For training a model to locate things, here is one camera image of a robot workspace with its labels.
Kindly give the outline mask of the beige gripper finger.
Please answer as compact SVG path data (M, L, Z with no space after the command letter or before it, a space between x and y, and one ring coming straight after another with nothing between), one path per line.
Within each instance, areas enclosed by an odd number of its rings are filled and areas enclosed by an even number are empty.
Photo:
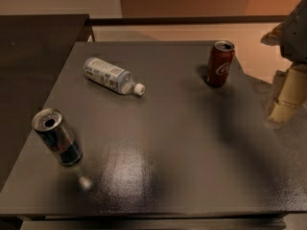
M269 46L279 45L283 34L283 28L283 23L278 24L271 31L263 35L260 42Z
M277 70L273 78L268 119L286 123L307 100L307 65L293 63L285 72Z

